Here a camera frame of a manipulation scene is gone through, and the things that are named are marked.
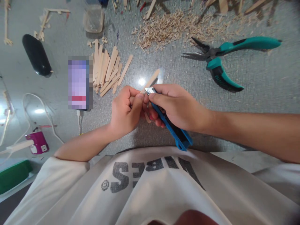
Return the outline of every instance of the green container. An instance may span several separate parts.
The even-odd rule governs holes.
[[[0,172],[0,194],[14,188],[28,178],[32,171],[29,160],[21,161]]]

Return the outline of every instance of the teal pliers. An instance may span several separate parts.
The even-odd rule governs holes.
[[[185,52],[183,54],[207,60],[207,68],[212,72],[214,81],[223,89],[233,93],[244,90],[244,87],[233,82],[227,76],[221,59],[218,56],[223,56],[240,49],[263,50],[277,48],[282,42],[281,40],[271,37],[250,37],[233,43],[225,42],[219,48],[211,48],[196,38],[192,37],[192,39],[201,48],[202,52]]]

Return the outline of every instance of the blue utility knife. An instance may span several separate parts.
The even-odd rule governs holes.
[[[147,95],[150,95],[151,93],[157,93],[156,90],[153,87],[145,88]],[[176,146],[181,151],[187,151],[188,147],[190,145],[193,145],[193,139],[190,137],[190,135],[183,129],[180,129],[176,127],[168,118],[167,113],[164,109],[162,109],[160,106],[155,105],[154,103],[151,103],[155,111],[158,113],[158,116],[160,119],[164,122],[168,130],[170,131],[171,135],[175,139]]]

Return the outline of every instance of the speckled surface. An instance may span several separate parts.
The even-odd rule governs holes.
[[[86,36],[82,25],[83,9],[80,1],[13,1],[12,10],[9,11],[9,38],[14,42],[12,47],[0,44],[0,72],[6,83],[8,92],[12,98],[16,115],[11,121],[5,142],[0,148],[3,150],[11,145],[26,130],[26,121],[21,106],[24,93],[35,93],[41,96],[50,107],[50,114],[55,124],[58,125],[57,134],[68,141],[78,134],[78,121],[76,112],[68,109],[68,56],[90,55],[93,50],[87,46],[91,38]],[[174,12],[175,9],[187,10],[189,1],[173,0],[164,1],[165,6]],[[246,0],[243,10],[251,5],[252,1]],[[196,1],[193,10],[198,12],[200,1]],[[37,75],[28,60],[22,45],[24,34],[33,34],[39,31],[39,17],[43,8],[68,8],[71,10],[66,23],[65,15],[53,14],[50,19],[51,28],[45,30],[45,42],[43,43],[50,64],[54,70],[50,78]],[[146,13],[149,5],[143,10]],[[133,54],[132,63],[121,84],[131,85],[141,89],[138,81],[140,78],[148,80],[154,71],[165,68],[165,83],[178,83],[187,89],[200,103],[213,110],[238,111],[238,112],[269,112],[269,113],[300,113],[300,3],[298,0],[280,1],[276,8],[274,19],[277,23],[266,27],[266,17],[259,27],[246,26],[246,37],[258,36],[263,33],[282,39],[281,47],[274,49],[268,56],[267,53],[242,50],[222,57],[223,65],[228,75],[238,79],[238,83],[245,87],[242,92],[233,94],[221,89],[206,70],[206,63],[180,57],[182,52],[195,51],[189,44],[183,44],[178,40],[167,45],[163,51],[146,53],[140,48],[135,49],[132,44],[134,36],[131,32],[138,26],[141,19],[139,9],[132,2],[130,12],[121,6],[117,14],[113,13],[112,4],[105,11],[104,35],[108,38],[105,46],[111,53],[113,46],[117,44],[121,62],[126,63],[130,54]],[[4,18],[3,3],[0,17]],[[4,30],[4,24],[0,24],[0,30]],[[213,45],[221,44],[222,37],[216,37]],[[82,131],[88,132],[110,121],[111,103],[118,94],[117,89],[113,96],[109,91],[104,97],[93,94],[93,110],[84,114]],[[40,108],[40,103],[33,98],[27,106],[30,116],[38,125],[49,124],[45,115],[34,115],[34,109]],[[52,135],[49,128],[43,130],[49,143],[50,151],[43,156],[52,155],[60,146],[60,143]],[[233,143],[206,137],[200,134],[191,134],[194,139],[193,148],[207,152],[217,151],[241,151],[244,148]],[[127,148],[175,145],[172,136],[167,129],[155,127],[152,123],[140,121],[137,129],[120,140],[111,143],[105,149],[109,155],[113,155]],[[31,157],[29,151],[19,151],[13,157]]]

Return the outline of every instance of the right hand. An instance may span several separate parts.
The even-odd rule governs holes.
[[[151,104],[147,108],[149,102],[162,107],[170,121],[183,130],[204,133],[213,123],[213,112],[200,105],[181,86],[177,84],[155,84],[153,87],[159,94],[152,93],[149,96],[145,94],[143,109],[145,112],[149,112],[150,119],[155,120],[157,126],[164,124]]]

